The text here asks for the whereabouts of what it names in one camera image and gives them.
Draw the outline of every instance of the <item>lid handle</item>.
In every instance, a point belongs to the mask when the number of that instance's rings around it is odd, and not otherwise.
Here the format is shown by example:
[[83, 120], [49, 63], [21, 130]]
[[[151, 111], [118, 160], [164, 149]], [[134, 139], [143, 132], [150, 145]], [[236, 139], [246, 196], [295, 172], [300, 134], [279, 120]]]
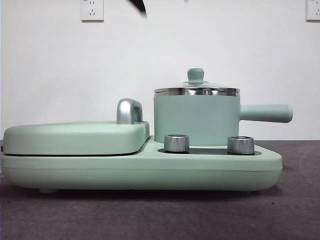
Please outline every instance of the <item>lid handle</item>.
[[142, 121], [142, 105], [140, 102], [130, 98], [124, 98], [118, 102], [116, 124], [134, 124], [134, 122]]
[[190, 68], [188, 70], [188, 84], [203, 84], [205, 71], [202, 68]]

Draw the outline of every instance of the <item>appliance base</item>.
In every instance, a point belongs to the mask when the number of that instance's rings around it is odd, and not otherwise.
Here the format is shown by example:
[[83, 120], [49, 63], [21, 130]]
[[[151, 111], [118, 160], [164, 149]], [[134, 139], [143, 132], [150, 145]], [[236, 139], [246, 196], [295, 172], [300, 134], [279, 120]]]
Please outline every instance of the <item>appliance base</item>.
[[152, 136], [130, 155], [3, 154], [1, 169], [14, 185], [46, 194], [60, 189], [259, 191], [275, 185], [282, 171], [282, 157], [260, 146], [255, 146], [259, 155], [159, 152], [163, 147]]

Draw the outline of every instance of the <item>wall outlet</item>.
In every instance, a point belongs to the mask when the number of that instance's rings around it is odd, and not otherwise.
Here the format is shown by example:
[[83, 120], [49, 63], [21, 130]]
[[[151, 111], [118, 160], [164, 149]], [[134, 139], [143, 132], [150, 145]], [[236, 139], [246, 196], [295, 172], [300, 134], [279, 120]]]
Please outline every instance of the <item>wall outlet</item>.
[[81, 20], [103, 21], [104, 20], [105, 0], [81, 0]]
[[306, 0], [306, 20], [320, 21], [320, 0]]

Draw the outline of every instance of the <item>pot handle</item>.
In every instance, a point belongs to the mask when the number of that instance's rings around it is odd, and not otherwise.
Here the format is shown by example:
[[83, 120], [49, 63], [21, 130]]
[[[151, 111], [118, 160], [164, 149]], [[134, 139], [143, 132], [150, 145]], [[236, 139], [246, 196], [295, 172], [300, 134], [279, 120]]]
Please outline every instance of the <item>pot handle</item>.
[[274, 105], [242, 105], [240, 120], [289, 123], [293, 117], [293, 109], [287, 104]]

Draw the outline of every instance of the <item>mint green pot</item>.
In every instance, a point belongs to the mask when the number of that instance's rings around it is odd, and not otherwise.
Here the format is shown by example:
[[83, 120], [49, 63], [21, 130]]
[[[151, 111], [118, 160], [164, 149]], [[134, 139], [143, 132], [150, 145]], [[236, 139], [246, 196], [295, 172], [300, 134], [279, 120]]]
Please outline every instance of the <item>mint green pot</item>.
[[203, 81], [201, 68], [188, 71], [183, 86], [156, 89], [154, 95], [154, 139], [165, 135], [189, 136], [191, 146], [225, 146], [228, 137], [239, 135], [239, 121], [288, 123], [289, 105], [240, 105], [239, 89]]

